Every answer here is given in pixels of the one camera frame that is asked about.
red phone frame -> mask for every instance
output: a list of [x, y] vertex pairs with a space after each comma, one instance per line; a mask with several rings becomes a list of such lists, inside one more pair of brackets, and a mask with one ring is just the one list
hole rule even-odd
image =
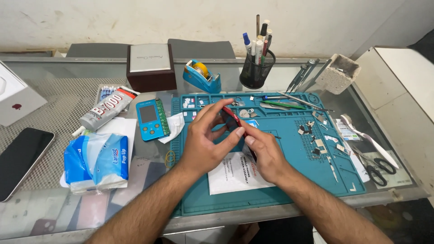
[[[227, 113], [230, 117], [232, 117], [237, 122], [238, 127], [242, 127], [240, 118], [236, 114], [234, 114], [230, 108], [223, 106], [223, 108], [221, 110], [223, 110], [223, 112]], [[246, 132], [244, 132], [243, 137], [244, 138], [247, 137]], [[249, 149], [250, 149], [250, 153], [252, 154], [253, 159], [255, 160], [255, 163], [256, 163], [257, 162], [256, 154], [250, 147], [249, 147]]]

apple logo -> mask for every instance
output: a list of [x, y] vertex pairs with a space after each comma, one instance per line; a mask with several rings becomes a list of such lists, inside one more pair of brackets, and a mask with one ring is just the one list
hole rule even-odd
[[12, 108], [13, 108], [13, 109], [18, 109], [18, 110], [19, 110], [19, 109], [21, 108], [21, 104], [18, 104], [18, 103], [17, 103], [17, 104], [15, 104], [15, 105], [12, 105]]

b-7000 glue tube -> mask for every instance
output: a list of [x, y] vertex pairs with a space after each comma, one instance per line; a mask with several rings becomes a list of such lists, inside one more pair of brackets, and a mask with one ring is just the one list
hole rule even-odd
[[96, 131], [118, 115], [139, 94], [139, 92], [121, 86], [79, 119], [82, 126], [72, 136], [78, 136], [85, 129]]

hand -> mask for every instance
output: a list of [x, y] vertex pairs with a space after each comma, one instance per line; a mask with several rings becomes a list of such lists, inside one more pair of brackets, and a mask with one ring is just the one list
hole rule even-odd
[[246, 128], [247, 145], [257, 157], [256, 167], [264, 180], [277, 185], [281, 180], [287, 180], [287, 173], [294, 168], [286, 161], [273, 134], [265, 133], [241, 121]]
[[216, 125], [224, 124], [218, 113], [223, 106], [232, 102], [233, 99], [222, 99], [215, 104], [205, 106], [188, 126], [184, 152], [178, 163], [188, 172], [197, 173], [199, 177], [208, 173], [215, 169], [238, 144], [245, 132], [244, 127], [236, 128], [217, 145], [213, 143], [213, 140], [219, 138], [228, 128], [224, 125], [214, 132], [211, 131]]

blue programmer device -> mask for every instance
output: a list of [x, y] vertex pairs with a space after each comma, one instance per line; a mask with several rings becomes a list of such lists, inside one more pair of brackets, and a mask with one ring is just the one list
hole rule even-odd
[[148, 142], [169, 136], [170, 129], [160, 99], [139, 102], [136, 109], [142, 140]]

